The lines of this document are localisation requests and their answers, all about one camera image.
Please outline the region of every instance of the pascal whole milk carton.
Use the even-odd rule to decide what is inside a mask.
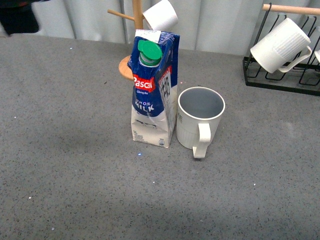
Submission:
[[[134,79],[131,130],[134,141],[168,148],[177,119],[178,48],[171,32],[137,30],[128,62]]]

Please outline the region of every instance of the black metal mug rack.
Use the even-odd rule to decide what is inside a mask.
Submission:
[[[261,36],[262,30],[265,26],[269,12],[272,10],[272,4],[265,4],[268,9],[265,11],[262,23],[258,30],[257,36],[255,38],[254,44],[257,44]],[[295,7],[289,7],[289,13],[299,14],[299,9],[308,9],[308,10],[319,10],[317,8],[301,8],[297,7],[298,11],[295,11]],[[274,28],[278,21],[281,21],[281,18],[286,18],[287,12],[278,13],[277,18],[274,20],[273,25],[269,32]],[[299,63],[292,70],[287,73],[282,73],[276,71],[275,73],[269,73],[265,71],[254,59],[252,54],[245,56],[242,60],[243,65],[243,74],[245,84],[247,86],[266,88],[273,90],[280,90],[286,92],[295,92],[301,94],[315,95],[320,96],[320,64],[315,57],[315,50],[317,49],[318,43],[320,41],[320,27],[315,26],[317,21],[316,15],[306,15],[306,20],[303,25],[300,27],[304,32],[307,33],[307,36],[313,39],[317,39],[315,45],[312,49],[312,54],[307,59],[307,63]]]

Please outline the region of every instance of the gray countertop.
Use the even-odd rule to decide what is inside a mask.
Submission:
[[[179,51],[178,92],[226,102],[207,156],[135,142],[131,46],[0,38],[0,239],[318,239],[320,97],[245,85],[242,57]]]

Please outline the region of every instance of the hanging white mug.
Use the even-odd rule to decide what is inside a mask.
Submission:
[[[195,159],[206,156],[225,108],[223,97],[210,88],[191,87],[179,95],[176,137]]]
[[[308,46],[310,43],[311,41],[304,31],[290,18],[286,18],[254,45],[250,51],[254,59],[267,72],[272,74],[279,70],[282,73],[287,73],[311,55],[312,50]],[[293,60],[288,66],[283,66],[303,50],[307,50],[307,53]]]
[[[143,13],[151,30],[170,31],[178,23],[177,14],[168,0],[162,0]]]

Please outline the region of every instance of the white curtain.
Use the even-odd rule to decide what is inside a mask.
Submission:
[[[143,11],[160,0],[142,0]],[[319,0],[169,0],[179,22],[180,48],[234,55],[247,55],[264,11],[262,4],[320,8]],[[132,43],[134,23],[107,13],[108,9],[133,16],[131,0],[50,0],[33,4],[41,30],[37,35],[113,43]],[[272,26],[271,12],[265,31]],[[297,23],[306,16],[289,14]]]

